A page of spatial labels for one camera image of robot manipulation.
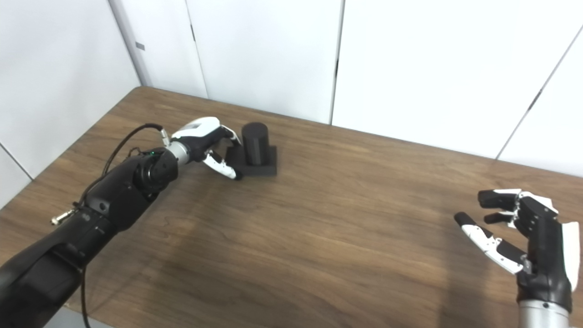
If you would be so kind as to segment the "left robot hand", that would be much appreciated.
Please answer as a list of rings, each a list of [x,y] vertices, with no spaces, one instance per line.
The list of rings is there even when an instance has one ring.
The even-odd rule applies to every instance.
[[[213,147],[223,139],[231,141],[233,147],[242,146],[235,131],[221,124],[218,118],[198,118],[173,133],[166,149],[176,158],[179,167],[191,162],[204,163],[231,180],[241,180],[242,173],[229,166],[225,159],[213,150]]]

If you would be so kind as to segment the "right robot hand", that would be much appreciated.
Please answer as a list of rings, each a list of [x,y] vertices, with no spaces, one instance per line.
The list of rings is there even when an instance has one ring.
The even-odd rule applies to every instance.
[[[504,223],[527,240],[523,251],[489,229],[479,226],[467,213],[454,214],[462,232],[491,261],[517,279],[517,301],[537,301],[573,311],[573,292],[580,268],[578,222],[562,223],[552,200],[522,189],[481,190],[481,208],[496,211],[484,217],[485,224]]]

